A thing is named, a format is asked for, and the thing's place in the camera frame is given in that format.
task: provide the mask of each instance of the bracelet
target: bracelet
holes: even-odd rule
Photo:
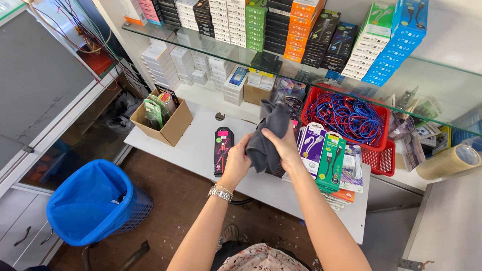
[[[229,194],[226,191],[219,190],[216,188],[216,186],[211,187],[211,190],[209,190],[208,197],[211,195],[220,197],[227,202],[231,202],[231,199],[233,198],[233,194]]]
[[[224,186],[222,186],[222,185],[220,185],[220,184],[215,184],[214,186],[219,186],[219,187],[221,187],[222,189],[224,189],[226,192],[228,192],[229,194],[231,194],[231,195],[233,194],[233,192],[229,191],[226,187],[224,187]]]

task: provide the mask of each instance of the gray cloth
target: gray cloth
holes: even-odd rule
[[[258,125],[245,150],[256,172],[266,168],[275,172],[280,164],[280,155],[273,143],[261,133],[261,129],[267,128],[277,137],[283,138],[290,122],[290,109],[281,104],[275,106],[266,99],[261,100],[261,107],[268,112],[268,116]]]

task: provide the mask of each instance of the blue plastic bag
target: blue plastic bag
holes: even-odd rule
[[[129,177],[114,163],[94,160],[72,174],[47,204],[55,233],[69,245],[102,240],[128,219],[137,195]],[[116,200],[127,191],[125,198]]]

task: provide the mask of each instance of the floral shirt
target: floral shirt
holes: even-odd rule
[[[266,244],[254,244],[226,259],[218,271],[308,271],[297,260]]]

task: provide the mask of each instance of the blue trash bin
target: blue trash bin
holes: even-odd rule
[[[60,185],[47,204],[47,218],[62,240],[82,246],[135,229],[152,206],[152,199],[118,166],[100,159],[85,164]]]

